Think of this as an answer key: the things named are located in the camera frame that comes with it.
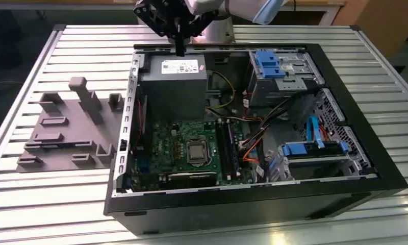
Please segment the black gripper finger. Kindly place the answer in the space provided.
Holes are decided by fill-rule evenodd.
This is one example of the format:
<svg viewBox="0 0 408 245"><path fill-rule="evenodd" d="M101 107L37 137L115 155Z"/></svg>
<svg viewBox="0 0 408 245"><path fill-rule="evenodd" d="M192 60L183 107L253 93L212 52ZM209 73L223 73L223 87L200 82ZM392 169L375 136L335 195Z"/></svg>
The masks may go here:
<svg viewBox="0 0 408 245"><path fill-rule="evenodd" d="M180 24L157 26L152 25L149 14L151 14L151 5L149 1L137 1L137 4L133 9L133 13L137 18L144 22L144 24L153 30L153 32L160 37L167 37L169 42L175 45L176 55L180 55Z"/></svg>
<svg viewBox="0 0 408 245"><path fill-rule="evenodd" d="M212 15L203 14L197 16L195 20L189 17L180 17L180 56L185 55L185 45L188 44L188 39L191 37L197 37L205 27L212 22Z"/></svg>

